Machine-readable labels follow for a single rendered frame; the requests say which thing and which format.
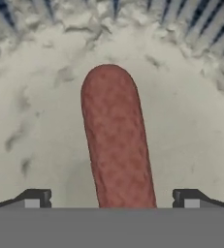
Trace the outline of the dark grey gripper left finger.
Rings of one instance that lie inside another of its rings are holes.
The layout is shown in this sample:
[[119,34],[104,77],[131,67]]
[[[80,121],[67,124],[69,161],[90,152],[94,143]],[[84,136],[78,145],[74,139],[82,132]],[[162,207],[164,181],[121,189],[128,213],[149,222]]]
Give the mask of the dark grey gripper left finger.
[[51,208],[50,189],[27,189],[13,199],[0,202],[0,207]]

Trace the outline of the reddish brown sausage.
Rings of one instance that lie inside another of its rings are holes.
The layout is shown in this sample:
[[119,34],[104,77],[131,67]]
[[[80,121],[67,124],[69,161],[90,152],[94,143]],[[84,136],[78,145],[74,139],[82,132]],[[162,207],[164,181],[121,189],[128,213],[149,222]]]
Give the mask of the reddish brown sausage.
[[141,101],[132,77],[117,65],[93,68],[81,87],[81,110],[99,205],[154,208]]

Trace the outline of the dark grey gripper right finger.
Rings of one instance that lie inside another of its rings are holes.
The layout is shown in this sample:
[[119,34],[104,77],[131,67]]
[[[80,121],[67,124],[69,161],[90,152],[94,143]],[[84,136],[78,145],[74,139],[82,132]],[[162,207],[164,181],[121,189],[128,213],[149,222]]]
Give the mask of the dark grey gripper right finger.
[[174,189],[174,208],[224,207],[223,201],[209,198],[198,189]]

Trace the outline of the white dish with blue-striped rim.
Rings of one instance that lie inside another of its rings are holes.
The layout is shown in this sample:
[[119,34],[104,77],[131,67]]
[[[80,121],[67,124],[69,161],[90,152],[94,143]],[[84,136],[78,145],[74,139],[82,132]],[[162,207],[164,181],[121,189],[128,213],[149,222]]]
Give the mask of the white dish with blue-striped rim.
[[0,0],[0,201],[96,204],[80,87],[107,63],[138,86],[158,204],[224,201],[224,0]]

